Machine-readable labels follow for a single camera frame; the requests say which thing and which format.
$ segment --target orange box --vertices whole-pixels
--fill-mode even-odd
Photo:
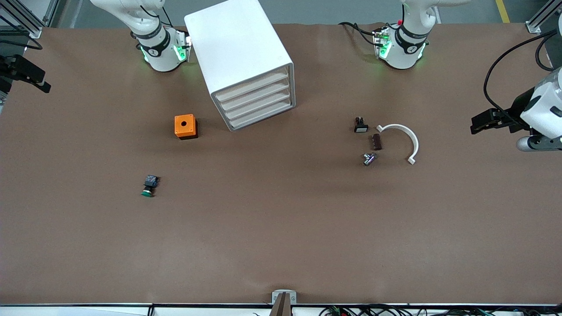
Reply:
[[[199,137],[197,127],[197,120],[193,114],[178,115],[174,118],[175,134],[181,140]]]

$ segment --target cable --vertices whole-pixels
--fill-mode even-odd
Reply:
[[[28,33],[22,31],[20,28],[18,28],[17,26],[15,26],[14,24],[12,24],[12,22],[6,20],[5,17],[0,16],[0,19],[2,19],[4,22],[8,23],[13,29],[15,29],[16,31],[18,31],[21,35],[27,37],[28,39],[30,39],[33,43],[35,43],[35,45],[37,46],[29,46],[27,44],[22,44],[22,43],[18,43],[18,42],[13,42],[11,40],[0,40],[0,43],[4,43],[4,44],[11,44],[11,45],[15,45],[15,46],[21,46],[21,47],[27,47],[30,49],[37,49],[37,50],[41,50],[43,49],[43,46],[41,46],[41,44],[39,44],[39,42],[37,42],[34,38],[31,38],[31,36],[29,36]]]
[[[537,50],[534,52],[534,60],[537,62],[537,65],[546,70],[546,71],[554,71],[554,68],[545,66],[542,62],[541,62],[541,56],[539,55],[541,52],[541,48],[545,45],[546,41],[549,40],[551,37],[553,37],[556,33],[553,33],[545,38],[542,39],[541,43],[538,45]]]
[[[352,28],[354,28],[356,31],[358,31],[359,34],[361,34],[361,36],[363,37],[363,39],[364,39],[367,43],[369,43],[369,44],[371,44],[371,45],[374,45],[374,46],[377,46],[377,47],[382,47],[382,44],[371,42],[364,34],[373,36],[373,33],[372,33],[372,32],[368,32],[368,31],[366,31],[366,30],[360,29],[359,26],[357,25],[357,23],[351,24],[351,23],[349,23],[349,22],[341,22],[341,23],[338,23],[338,25],[349,25],[349,26],[351,26]]]
[[[145,9],[143,6],[141,6],[140,8],[142,9],[142,11],[144,11],[144,13],[148,14],[148,16],[157,17],[157,18],[160,20],[160,15],[158,15],[158,14],[157,14],[157,15],[152,15],[152,14],[148,13],[148,11],[146,11],[146,9]],[[169,26],[169,27],[172,27],[171,24],[162,22],[162,20],[160,20],[160,22],[161,22],[162,24],[164,24],[164,25],[167,25],[167,26]]]
[[[508,49],[505,53],[501,54],[500,57],[498,57],[498,59],[496,59],[495,62],[493,62],[492,66],[490,67],[490,69],[488,70],[488,74],[486,74],[486,78],[484,79],[484,96],[486,97],[486,100],[488,100],[488,102],[490,102],[490,104],[492,106],[494,106],[496,109],[498,109],[505,117],[507,117],[508,119],[510,119],[513,123],[519,125],[520,127],[522,127],[523,129],[526,129],[526,127],[521,124],[520,122],[516,121],[513,117],[511,117],[511,115],[509,115],[504,109],[502,109],[496,102],[494,102],[494,100],[492,100],[492,98],[489,96],[488,94],[488,80],[490,79],[490,75],[492,74],[492,70],[496,67],[496,65],[505,57],[507,56],[507,54],[509,54],[510,52],[516,50],[517,48],[528,44],[530,42],[534,42],[535,40],[539,40],[541,38],[547,37],[550,34],[555,34],[556,30],[552,30],[552,31],[548,31],[546,33],[543,33],[537,37],[525,40],[513,47],[511,47],[510,49]]]
[[[172,20],[170,20],[170,17],[168,16],[168,12],[166,12],[166,9],[164,7],[162,7],[162,11],[164,11],[166,18],[168,19],[168,24],[170,24],[170,26],[173,28],[174,26],[172,25]]]

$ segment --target white curved handle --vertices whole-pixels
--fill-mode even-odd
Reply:
[[[389,128],[399,129],[404,133],[406,133],[408,136],[410,136],[410,138],[412,139],[412,143],[414,144],[414,152],[412,152],[412,154],[408,158],[408,162],[414,164],[416,162],[414,156],[418,153],[418,149],[420,147],[420,144],[418,142],[418,137],[416,136],[416,134],[414,134],[414,132],[412,132],[412,130],[409,129],[408,127],[405,127],[404,125],[400,125],[400,124],[390,124],[390,125],[386,125],[385,127],[382,127],[380,125],[377,126],[377,130],[379,130],[379,132],[382,132]]]

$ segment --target orange square block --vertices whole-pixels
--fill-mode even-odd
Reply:
[[[174,118],[176,136],[181,139],[197,138],[197,120],[193,114],[178,115]]]

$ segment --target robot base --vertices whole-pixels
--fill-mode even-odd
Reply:
[[[375,54],[378,59],[384,60],[390,67],[408,69],[414,66],[416,61],[421,58],[425,44],[417,52],[408,54],[393,40],[395,32],[397,30],[386,28],[373,34],[373,43],[382,45],[382,47],[374,46]]]

